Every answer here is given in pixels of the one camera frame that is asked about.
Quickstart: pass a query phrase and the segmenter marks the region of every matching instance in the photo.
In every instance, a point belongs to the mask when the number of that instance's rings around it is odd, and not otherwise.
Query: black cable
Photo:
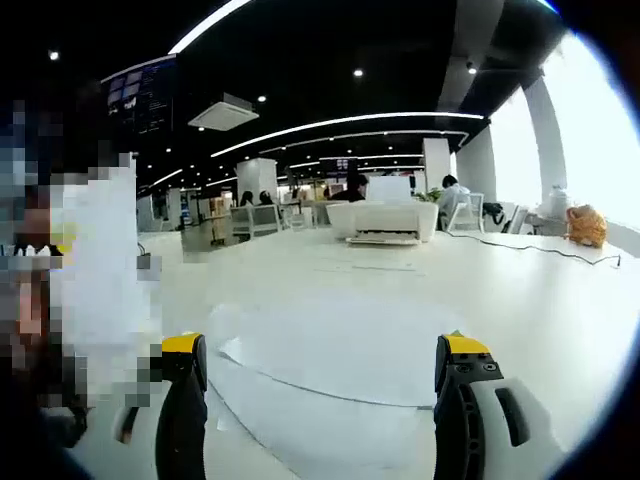
[[[478,237],[473,237],[471,235],[454,235],[451,232],[445,232],[445,233],[447,235],[449,235],[450,237],[454,237],[454,238],[472,238],[474,240],[477,240],[480,243],[483,243],[485,245],[491,245],[493,247],[504,247],[504,248],[510,248],[511,250],[529,250],[529,249],[533,249],[533,250],[538,250],[539,252],[557,253],[558,255],[561,255],[561,256],[563,256],[565,258],[577,258],[578,260],[582,260],[583,262],[588,263],[592,267],[597,265],[600,262],[604,262],[605,260],[611,260],[613,258],[617,258],[618,259],[618,264],[616,266],[619,267],[620,263],[622,261],[622,257],[620,255],[610,255],[608,257],[599,258],[596,261],[591,261],[591,260],[587,260],[584,257],[581,257],[580,255],[573,255],[573,254],[570,254],[570,253],[564,253],[564,252],[561,252],[560,250],[546,250],[544,248],[534,247],[533,245],[527,245],[525,247],[514,247],[512,245],[503,245],[502,243],[489,242],[487,240],[482,240],[482,239],[480,239]]]

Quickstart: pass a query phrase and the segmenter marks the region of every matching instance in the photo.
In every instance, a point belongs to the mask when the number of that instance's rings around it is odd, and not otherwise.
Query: white table
[[[555,237],[481,238],[591,260],[620,253],[610,245],[598,251]],[[640,269],[624,253],[622,266],[615,268],[615,260],[590,266],[442,233],[415,248],[350,247],[334,240],[330,230],[318,229],[262,237],[212,252],[198,264],[170,261],[170,255],[163,258],[166,268],[155,297],[166,335],[209,331],[215,327],[209,313],[220,304],[274,305],[328,286],[445,305],[492,350],[505,377],[520,378],[546,406],[566,450],[583,439],[611,400],[637,326]],[[432,378],[433,372],[425,372],[425,381]],[[213,425],[207,431],[221,449],[214,453],[215,468],[225,478],[294,478],[246,438],[219,438],[225,432]],[[435,460],[432,430],[428,435],[427,474]]]

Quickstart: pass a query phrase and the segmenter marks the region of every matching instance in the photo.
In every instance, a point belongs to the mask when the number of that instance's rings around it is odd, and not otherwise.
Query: large window
[[[640,228],[640,145],[630,110],[595,50],[567,34],[543,65],[565,156],[569,195]]]
[[[529,105],[518,88],[492,116],[491,142],[499,201],[535,207],[542,200],[540,159]]]

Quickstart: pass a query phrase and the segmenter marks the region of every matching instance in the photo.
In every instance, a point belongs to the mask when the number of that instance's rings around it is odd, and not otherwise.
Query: person
[[[349,202],[358,202],[364,200],[369,181],[364,175],[357,174],[347,177],[347,189],[336,193],[331,200],[348,200]]]
[[[241,207],[253,206],[253,192],[246,191],[242,194],[242,199],[240,200]]]
[[[266,190],[260,192],[260,205],[273,205],[271,194]]]
[[[438,199],[438,219],[441,217],[451,218],[453,210],[456,208],[456,195],[469,194],[471,191],[458,183],[458,179],[453,175],[446,175],[442,179],[442,188],[444,192]]]

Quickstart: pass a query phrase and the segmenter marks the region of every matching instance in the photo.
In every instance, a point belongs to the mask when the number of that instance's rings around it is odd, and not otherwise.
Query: black ceiling
[[[56,68],[68,78],[99,79],[165,55],[224,2],[190,0],[159,7],[157,2],[114,0],[91,12],[63,3],[67,5],[43,6],[44,14],[35,26],[43,41],[32,42],[22,53],[37,58],[30,64],[34,75]],[[464,52],[452,51],[454,36],[460,35],[456,15],[466,13],[473,19],[472,9],[482,4],[471,0],[253,0],[178,55],[174,131],[140,144],[139,186],[177,168],[185,173],[172,179],[176,184],[202,186],[209,178],[232,176],[233,166],[246,156],[331,136],[425,129],[473,136],[486,120],[371,120],[306,130],[211,158],[212,153],[240,142],[297,125],[363,114],[438,110],[445,76],[447,81],[452,78],[447,74],[452,56],[466,63]],[[532,0],[504,0],[497,18],[497,25],[473,26],[490,28],[491,41],[483,49],[479,73],[459,98],[458,112],[490,115],[518,85],[536,76],[540,60],[564,30],[557,15]],[[49,65],[46,48],[60,51],[61,60],[55,65]],[[353,76],[356,68],[364,70],[362,78]],[[199,132],[187,126],[223,92],[254,102],[260,118],[229,132]],[[257,103],[260,95],[266,95],[267,102]],[[278,160],[281,174],[287,164],[312,161],[308,156],[316,160],[420,153],[424,136],[428,135],[390,133],[325,140],[264,156]],[[462,136],[446,136],[451,149],[457,149]],[[393,164],[391,159],[374,162]],[[402,159],[398,163],[416,162]],[[310,173],[315,173],[316,167],[312,168]]]

